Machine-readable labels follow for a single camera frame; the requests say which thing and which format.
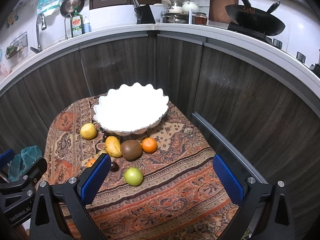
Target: tangerine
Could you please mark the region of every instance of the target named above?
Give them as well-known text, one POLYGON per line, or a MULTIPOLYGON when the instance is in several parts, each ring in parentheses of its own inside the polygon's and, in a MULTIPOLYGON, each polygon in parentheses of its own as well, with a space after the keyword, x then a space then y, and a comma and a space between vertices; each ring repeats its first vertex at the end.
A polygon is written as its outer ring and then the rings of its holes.
POLYGON ((146 153, 153 153, 157 150, 158 144, 155 139, 148 137, 142 141, 141 146, 146 153))
POLYGON ((96 161, 96 159, 88 160, 87 168, 91 167, 94 164, 95 161, 96 161))

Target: wire basket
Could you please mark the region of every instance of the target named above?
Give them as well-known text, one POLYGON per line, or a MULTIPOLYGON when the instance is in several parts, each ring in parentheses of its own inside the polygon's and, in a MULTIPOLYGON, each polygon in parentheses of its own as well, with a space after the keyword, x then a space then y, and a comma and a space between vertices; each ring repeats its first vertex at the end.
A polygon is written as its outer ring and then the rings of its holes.
POLYGON ((10 43, 10 46, 7 47, 5 52, 6 59, 9 59, 16 55, 19 51, 23 50, 28 46, 28 38, 27 32, 21 34, 18 38, 16 38, 13 42, 10 43))

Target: faucet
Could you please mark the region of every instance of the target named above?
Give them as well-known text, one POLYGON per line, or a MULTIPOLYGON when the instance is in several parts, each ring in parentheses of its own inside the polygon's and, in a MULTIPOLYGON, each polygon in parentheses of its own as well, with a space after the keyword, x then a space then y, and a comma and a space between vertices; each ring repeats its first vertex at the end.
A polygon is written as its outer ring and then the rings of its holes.
POLYGON ((42 24, 41 24, 41 30, 44 31, 47 28, 47 24, 45 22, 45 17, 43 13, 39 13, 37 17, 37 22, 36 22, 36 34, 37 34, 37 42, 38 42, 38 47, 30 47, 30 49, 34 53, 39 53, 42 51, 41 44, 40 44, 40 38, 39 38, 39 19, 42 19, 42 24))
POLYGON ((70 15, 70 18, 72 17, 72 15, 69 13, 67 13, 67 15, 64 17, 64 39, 65 39, 65 41, 68 39, 67 28, 66 28, 66 18, 68 15, 70 15))

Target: green apple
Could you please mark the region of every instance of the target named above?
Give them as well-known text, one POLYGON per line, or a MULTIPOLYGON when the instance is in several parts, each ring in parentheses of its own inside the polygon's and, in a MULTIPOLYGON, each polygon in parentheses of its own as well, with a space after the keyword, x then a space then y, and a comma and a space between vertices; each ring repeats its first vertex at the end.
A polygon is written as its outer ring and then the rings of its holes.
POLYGON ((136 167, 128 168, 123 174, 124 181, 132 186, 138 186, 143 181, 143 174, 136 167))

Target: kiwi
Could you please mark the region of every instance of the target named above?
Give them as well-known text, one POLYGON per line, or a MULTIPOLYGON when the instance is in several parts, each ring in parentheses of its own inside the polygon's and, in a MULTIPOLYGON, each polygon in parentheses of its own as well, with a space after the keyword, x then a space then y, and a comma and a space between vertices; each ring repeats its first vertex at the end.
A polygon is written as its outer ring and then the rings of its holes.
POLYGON ((136 140, 125 141, 121 144, 121 152, 126 160, 134 160, 142 154, 142 147, 136 140))

